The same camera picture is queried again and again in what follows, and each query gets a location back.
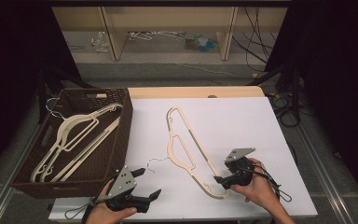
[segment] cream hanger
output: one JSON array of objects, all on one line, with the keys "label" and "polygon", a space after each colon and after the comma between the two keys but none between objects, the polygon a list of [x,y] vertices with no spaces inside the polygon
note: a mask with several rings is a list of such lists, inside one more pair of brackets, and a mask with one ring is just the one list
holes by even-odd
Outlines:
[{"label": "cream hanger", "polygon": [[51,182],[59,180],[65,181],[71,174],[91,155],[101,142],[118,126],[120,117],[113,121],[103,132],[101,132],[88,146],[86,146],[73,160],[71,160],[54,178]]},{"label": "cream hanger", "polygon": [[[202,145],[200,144],[200,141],[197,139],[196,135],[193,133],[193,131],[191,130],[190,124],[188,123],[182,109],[178,106],[172,107],[168,113],[167,113],[167,123],[168,123],[168,130],[170,133],[170,140],[168,143],[168,147],[167,147],[167,151],[168,151],[168,158],[177,166],[185,169],[190,175],[191,177],[193,177],[193,179],[197,182],[197,184],[199,184],[199,186],[203,189],[203,191],[208,194],[209,196],[215,198],[215,199],[225,199],[228,198],[231,194],[231,191],[229,189],[226,189],[226,192],[224,194],[217,194],[217,193],[213,193],[212,189],[210,186],[207,186],[205,184],[203,184],[201,182],[201,180],[196,176],[196,174],[193,172],[193,170],[196,168],[196,164],[193,160],[193,158],[191,157],[191,154],[189,153],[185,142],[183,141],[182,137],[179,134],[174,134],[172,131],[172,116],[171,113],[177,110],[183,120],[183,122],[185,123],[188,131],[190,132],[194,142],[196,143],[197,147],[199,148],[203,158],[208,162],[209,167],[211,168],[211,170],[213,171],[213,175],[215,176],[220,176],[219,172],[217,171],[216,167],[214,166],[212,160],[208,157],[208,154],[206,153],[206,151],[203,149]],[[181,161],[179,161],[176,156],[173,153],[173,138],[177,137],[182,145],[182,147],[185,149],[185,152],[187,154],[187,156],[190,158],[191,161],[191,166],[187,166],[184,163],[182,163]]]},{"label": "cream hanger", "polygon": [[[63,118],[63,123],[60,125],[59,130],[57,131],[57,140],[54,145],[50,148],[46,156],[41,162],[36,166],[32,175],[31,182],[36,182],[36,177],[41,175],[39,178],[40,182],[45,181],[45,177],[50,175],[52,172],[52,164],[57,160],[60,153],[64,151],[71,151],[77,144],[83,140],[97,125],[100,121],[97,120],[99,116],[108,112],[115,111],[118,107],[122,107],[121,104],[114,103],[107,105],[99,110],[96,110],[88,115],[73,115],[72,117],[66,119]],[[71,141],[66,143],[68,140],[68,134],[71,130],[79,123],[90,121],[91,123],[82,130],[78,135],[76,135]]]}]

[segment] cable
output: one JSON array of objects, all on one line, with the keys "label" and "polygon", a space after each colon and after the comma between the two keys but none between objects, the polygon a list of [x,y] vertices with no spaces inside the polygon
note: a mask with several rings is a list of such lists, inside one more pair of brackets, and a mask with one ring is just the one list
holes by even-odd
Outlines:
[{"label": "cable", "polygon": [[255,71],[257,71],[257,72],[263,72],[263,71],[261,71],[261,70],[258,70],[258,69],[255,69],[255,68],[253,68],[250,64],[249,64],[249,62],[248,62],[248,52],[249,52],[249,47],[250,47],[250,45],[251,45],[251,42],[249,42],[248,43],[248,47],[246,48],[246,54],[245,54],[245,60],[246,60],[246,64],[251,68],[251,69],[254,69]]},{"label": "cable", "polygon": [[271,32],[269,32],[269,34],[272,36],[272,39],[274,39],[274,41],[277,41],[277,38],[275,37],[275,35],[273,35]]},{"label": "cable", "polygon": [[155,32],[156,35],[165,35],[165,36],[168,36],[168,37],[172,37],[172,38],[176,38],[176,39],[183,39],[182,36],[177,36],[178,33],[177,32],[171,32],[171,31],[157,31]]},{"label": "cable", "polygon": [[[105,180],[105,181],[103,182],[103,186],[99,189],[98,193],[97,193],[94,197],[92,197],[92,198],[89,199],[89,203],[86,203],[86,204],[84,204],[83,206],[80,206],[80,207],[75,208],[75,209],[66,210],[65,213],[64,213],[66,219],[73,219],[73,218],[75,218],[77,215],[79,215],[84,209],[88,208],[89,206],[95,207],[96,202],[97,202],[97,199],[98,199],[98,197],[100,196],[101,192],[103,191],[104,186],[106,186],[107,183],[109,183],[109,181],[110,181],[111,179],[112,179],[112,178],[107,179],[107,180]],[[76,211],[76,210],[78,210],[78,211],[77,211],[72,217],[68,217],[68,213],[69,213],[69,212],[74,212],[74,211]]]},{"label": "cable", "polygon": [[135,40],[135,38],[142,39],[142,40],[151,40],[151,35],[154,35],[153,32],[130,32],[130,38],[129,40]]},{"label": "cable", "polygon": [[251,19],[251,17],[249,16],[249,13],[248,13],[246,7],[244,8],[244,10],[245,10],[246,16],[248,17],[249,22],[250,22],[251,25],[252,25],[252,28],[253,28],[251,40],[253,40],[254,34],[258,37],[258,39],[260,40],[260,43],[262,44],[262,50],[263,50],[263,52],[264,52],[266,58],[268,59],[268,58],[269,58],[269,53],[267,52],[266,48],[263,47],[264,44],[263,44],[263,40],[262,40],[261,34],[260,34],[260,26],[259,26],[259,24],[258,24],[258,11],[259,11],[259,7],[256,7],[256,8],[255,8],[255,24],[252,22],[252,19]]},{"label": "cable", "polygon": [[[295,120],[294,120],[294,123],[287,123],[286,121],[283,120],[284,116],[288,115],[288,114],[292,114],[294,115],[295,117]],[[281,123],[281,125],[283,125],[284,127],[287,127],[287,128],[293,128],[293,127],[296,127],[301,119],[299,118],[299,116],[296,114],[295,111],[292,110],[291,107],[287,107],[283,110],[278,110],[277,112],[277,119],[279,120],[279,122]]]},{"label": "cable", "polygon": [[281,95],[276,92],[274,94],[268,94],[267,97],[269,98],[269,102],[271,103],[271,105],[274,107],[274,108],[285,108],[287,107],[287,105],[289,104],[289,101],[286,97],[281,97]]},{"label": "cable", "polygon": [[195,69],[199,69],[199,70],[202,70],[202,71],[204,71],[204,72],[209,72],[209,73],[225,74],[225,75],[228,75],[228,76],[231,76],[231,77],[253,78],[253,77],[240,77],[240,76],[236,76],[236,75],[233,75],[233,74],[230,74],[230,73],[227,73],[227,72],[215,72],[215,71],[211,71],[211,70],[208,70],[208,69],[205,69],[205,68],[201,68],[201,67],[197,67],[197,66],[192,66],[192,65],[184,65],[184,64],[181,64],[181,63],[173,63],[173,64],[176,64],[176,65],[182,66],[182,67],[187,67],[187,68],[195,68]]},{"label": "cable", "polygon": [[255,42],[254,40],[250,39],[244,32],[242,32],[242,34],[247,40],[251,41],[253,44],[257,44],[257,45],[260,45],[260,46],[265,47],[265,48],[273,49],[273,47],[271,47],[271,46]]},{"label": "cable", "polygon": [[235,37],[234,36],[232,36],[232,39],[240,46],[240,48],[242,48],[242,49],[244,49],[246,52],[248,52],[248,53],[250,53],[250,54],[252,54],[253,56],[255,56],[258,60],[260,60],[261,62],[263,62],[263,63],[267,63],[267,61],[266,60],[264,60],[264,59],[262,59],[262,58],[260,58],[259,56],[257,56],[255,53],[253,53],[253,52],[251,52],[250,50],[249,50],[249,47],[248,48],[246,48],[246,47],[244,47],[242,44],[240,44],[238,41],[237,41],[237,39],[235,39]]},{"label": "cable", "polygon": [[147,169],[149,169],[149,171],[152,171],[153,173],[155,173],[155,171],[152,170],[152,169],[150,168],[150,166],[149,166],[150,162],[151,162],[151,161],[164,161],[164,160],[167,160],[167,159],[169,159],[169,157],[165,157],[165,158],[162,158],[162,159],[153,158],[153,159],[151,159],[151,160],[149,160],[149,161],[147,162]]},{"label": "cable", "polygon": [[[287,202],[287,203],[290,203],[290,202],[292,201],[292,197],[291,197],[289,194],[287,194],[286,192],[284,192],[283,190],[279,189],[279,187],[280,187],[281,185],[278,185],[277,182],[275,182],[275,180],[274,180],[274,178],[272,177],[272,175],[270,175],[269,172],[268,172],[263,166],[255,165],[255,167],[258,167],[258,168],[260,168],[261,170],[263,170],[264,175],[266,175],[266,176],[268,177],[268,178],[266,178],[266,179],[267,179],[268,181],[270,181],[272,188],[275,189],[275,193],[276,193],[278,199],[282,198],[282,199],[283,199],[285,202]],[[284,198],[284,197],[281,195],[281,193],[284,194],[284,195],[286,195],[288,198],[287,198],[287,199]]]}]

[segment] floor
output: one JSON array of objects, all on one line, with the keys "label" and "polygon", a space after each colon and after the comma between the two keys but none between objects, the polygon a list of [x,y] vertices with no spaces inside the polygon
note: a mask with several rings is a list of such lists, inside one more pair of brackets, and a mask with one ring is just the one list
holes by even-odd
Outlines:
[{"label": "floor", "polygon": [[[246,85],[254,76],[262,76],[264,64],[244,49],[232,43],[227,61],[220,60],[217,49],[202,52],[186,46],[176,37],[153,34],[132,37],[127,41],[119,61],[112,61],[108,52],[97,52],[98,33],[64,33],[83,79],[97,87],[136,86],[234,86]],[[181,33],[169,34],[178,36]],[[201,34],[215,39],[214,34]],[[263,34],[263,44],[273,47],[277,34]],[[243,34],[235,38],[258,57],[267,59],[262,48],[249,43]],[[263,83],[265,93],[275,93],[278,77]],[[68,87],[74,84],[63,82]],[[290,99],[284,92],[281,98],[272,98],[272,106],[282,106]],[[9,186],[18,163],[37,132],[37,97],[30,104],[26,119],[13,136],[10,146],[0,157],[0,223],[51,223],[49,209],[54,200],[36,200]],[[358,185],[345,164],[334,155],[324,130],[318,122],[306,96],[300,103],[301,122],[296,127],[291,115],[282,118],[282,132],[292,147],[298,170],[317,208],[317,217],[297,217],[297,223],[358,223]],[[242,220],[241,223],[270,223],[265,220]]]}]

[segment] black cable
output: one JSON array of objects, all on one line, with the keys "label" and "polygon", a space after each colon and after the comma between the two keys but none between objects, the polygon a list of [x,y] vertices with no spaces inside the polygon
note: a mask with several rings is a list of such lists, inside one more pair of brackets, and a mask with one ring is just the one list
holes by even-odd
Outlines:
[{"label": "black cable", "polygon": [[283,193],[284,195],[286,195],[288,197],[288,199],[283,198],[284,201],[286,201],[287,203],[292,201],[292,197],[279,189],[279,187],[281,185],[277,184],[277,182],[274,180],[272,175],[270,175],[266,169],[264,169],[262,166],[259,166],[259,165],[254,165],[254,166],[260,168],[264,172],[264,175],[266,175],[268,177],[266,179],[271,183],[272,188],[275,190],[275,194],[277,195],[278,200],[280,200],[280,198],[283,198],[283,196],[281,195],[281,193]]},{"label": "black cable", "polygon": [[[295,116],[295,120],[294,120],[294,123],[289,124],[289,123],[283,121],[283,118],[286,118],[286,116],[290,115],[290,114]],[[300,123],[300,119],[297,118],[297,113],[295,111],[293,111],[291,107],[287,107],[284,110],[280,110],[279,112],[277,112],[277,119],[279,120],[281,125],[283,125],[284,127],[287,127],[287,128],[296,127]]]},{"label": "black cable", "polygon": [[254,40],[251,40],[244,32],[242,32],[242,34],[243,34],[243,36],[244,36],[247,40],[251,41],[253,44],[260,45],[260,46],[264,46],[265,48],[273,49],[273,47],[271,47],[271,46],[264,45],[264,44],[255,42]]},{"label": "black cable", "polygon": [[248,52],[248,53],[250,53],[250,54],[252,54],[253,56],[255,56],[258,60],[260,60],[261,62],[263,62],[263,63],[267,63],[267,61],[266,60],[264,60],[264,59],[262,59],[262,58],[260,58],[259,56],[257,56],[255,53],[253,53],[253,52],[251,52],[250,50],[248,50],[246,47],[244,47],[242,44],[240,44],[238,41],[237,41],[237,39],[235,39],[235,37],[234,36],[232,36],[232,39],[240,46],[240,48],[242,48],[242,49],[244,49],[246,52]]},{"label": "black cable", "polygon": [[[66,217],[66,219],[73,219],[77,215],[79,215],[84,209],[86,209],[86,212],[85,212],[85,214],[83,215],[83,218],[82,218],[82,223],[85,223],[84,219],[87,219],[87,217],[89,216],[92,208],[94,208],[94,206],[96,205],[97,199],[100,196],[101,192],[103,191],[103,188],[107,185],[107,183],[109,183],[110,180],[111,179],[107,179],[107,180],[105,180],[103,182],[103,186],[99,189],[98,193],[89,200],[89,203],[86,203],[83,206],[80,206],[78,208],[69,209],[69,210],[65,211],[64,216]],[[75,211],[77,211],[77,212],[73,216],[68,217],[69,212],[75,212]]]},{"label": "black cable", "polygon": [[277,41],[277,38],[275,37],[275,35],[273,35],[271,32],[269,32],[269,34],[272,36],[272,39],[274,39],[274,41]]},{"label": "black cable", "polygon": [[245,10],[246,16],[248,17],[249,22],[250,22],[251,25],[252,25],[252,28],[253,28],[253,32],[252,32],[251,39],[253,39],[253,35],[254,35],[254,34],[258,37],[260,43],[262,44],[262,50],[263,50],[263,52],[264,52],[264,55],[265,55],[266,58],[268,59],[268,58],[269,58],[269,53],[267,52],[266,48],[263,47],[264,44],[263,44],[263,40],[262,40],[262,38],[261,38],[260,26],[259,26],[259,24],[258,24],[258,12],[259,12],[259,7],[256,7],[256,8],[255,8],[255,24],[252,22],[252,19],[251,19],[251,17],[249,16],[249,13],[248,13],[246,7],[244,8],[244,10]]},{"label": "black cable", "polygon": [[267,171],[266,171],[266,175],[265,174],[261,174],[261,173],[259,173],[259,172],[257,172],[257,171],[254,171],[254,170],[249,170],[249,169],[242,169],[243,171],[246,171],[246,172],[249,172],[249,173],[252,173],[252,174],[254,174],[254,175],[260,175],[260,176],[262,176],[262,177],[264,177],[264,178],[266,178],[267,180],[270,180],[270,179],[272,179],[272,177],[267,173]]},{"label": "black cable", "polygon": [[286,97],[280,97],[277,98],[276,95],[278,95],[279,93],[275,93],[273,95],[270,95],[270,99],[269,99],[269,102],[271,103],[271,105],[274,107],[274,108],[279,108],[279,109],[282,109],[282,108],[286,108],[289,104],[289,100],[286,98]]}]

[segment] white board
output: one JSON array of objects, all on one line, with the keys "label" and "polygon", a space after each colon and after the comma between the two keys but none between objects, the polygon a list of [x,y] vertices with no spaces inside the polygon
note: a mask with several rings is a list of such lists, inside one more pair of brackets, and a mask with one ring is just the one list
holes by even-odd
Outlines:
[{"label": "white board", "polygon": [[[312,217],[317,212],[304,182],[296,168],[290,150],[275,118],[268,98],[207,98],[207,99],[135,99],[132,100],[133,117],[126,164],[131,170],[146,168],[152,159],[167,157],[169,141],[167,112],[179,106],[192,131],[222,176],[230,175],[224,158],[233,148],[254,147],[248,157],[262,161],[281,190],[293,200],[283,206],[293,217]],[[213,172],[194,145],[182,120],[173,116],[173,131],[185,139],[195,163],[195,172],[213,192],[223,192],[215,183]],[[185,152],[177,143],[174,153],[180,161],[190,164]],[[229,220],[269,217],[261,207],[245,203],[244,197],[235,192],[225,200],[208,196],[186,170],[169,159],[153,160],[144,175],[136,177],[138,186],[133,195],[147,197],[161,189],[158,199],[150,204],[146,214],[139,213],[128,221],[174,220]],[[58,199],[50,214],[52,220],[64,220],[64,211],[81,206],[87,199]]]}]

